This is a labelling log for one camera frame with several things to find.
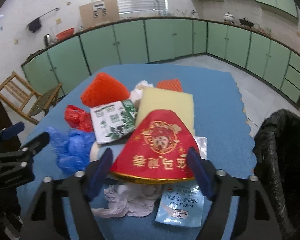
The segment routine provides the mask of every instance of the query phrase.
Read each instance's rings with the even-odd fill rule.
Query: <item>screw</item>
[[[251,175],[251,176],[249,176],[249,179],[251,180],[251,181],[253,181],[253,182],[256,182],[256,181],[258,181],[259,179],[258,179],[258,177],[257,176],[255,176],[255,175]]]
[[[77,172],[74,174],[74,176],[77,177],[77,178],[80,178],[80,177],[82,177],[82,176],[84,176],[84,175],[85,175],[85,172],[84,172],[84,171],[77,171]]]
[[[227,175],[227,173],[224,171],[224,170],[217,170],[217,175],[219,175],[219,176],[226,176]]]
[[[50,181],[52,181],[52,177],[50,177],[50,176],[47,176],[47,177],[44,177],[44,178],[43,178],[43,182],[44,182],[44,183],[48,183],[48,182],[50,182]]]

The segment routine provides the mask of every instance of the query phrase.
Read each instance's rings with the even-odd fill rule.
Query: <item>crumpled tissue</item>
[[[140,105],[140,100],[142,98],[142,93],[143,93],[143,89],[145,87],[154,87],[153,84],[149,84],[147,81],[142,80],[140,81],[138,84],[136,84],[135,88],[133,91],[130,92],[130,97],[129,99],[132,101],[134,107],[136,109],[139,108]]]
[[[145,217],[152,213],[154,202],[162,195],[161,185],[144,185],[125,182],[119,185],[110,185],[104,189],[108,209],[92,208],[95,216],[110,217]]]

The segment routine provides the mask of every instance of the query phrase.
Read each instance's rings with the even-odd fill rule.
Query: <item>cardboard box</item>
[[[103,15],[98,9],[98,17],[94,16],[92,5],[94,3],[105,2],[107,14]],[[100,24],[114,22],[120,19],[117,0],[102,0],[88,3],[79,7],[83,29],[93,28]]]

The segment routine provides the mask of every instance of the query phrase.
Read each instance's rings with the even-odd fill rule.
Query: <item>tiled floor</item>
[[[285,108],[300,116],[300,109],[293,107],[287,100],[266,84],[221,60],[208,55],[203,55],[178,59],[170,62],[170,64],[206,67],[209,69],[230,72],[242,94],[242,101],[251,127],[251,136],[254,136],[258,132],[259,127],[265,118],[269,117],[273,112],[279,109]],[[20,141],[23,143],[27,135],[34,128],[34,125],[22,120],[21,117],[14,113],[10,108],[6,107],[6,109],[13,124],[23,121],[26,125],[25,130],[19,134]],[[41,118],[42,116],[40,115],[36,116],[36,119],[38,120]]]

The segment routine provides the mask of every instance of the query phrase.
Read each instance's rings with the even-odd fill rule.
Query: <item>orange sponge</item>
[[[181,82],[178,79],[159,81],[157,88],[182,92]]]
[[[129,98],[128,89],[118,80],[100,72],[81,95],[85,106],[95,107]]]

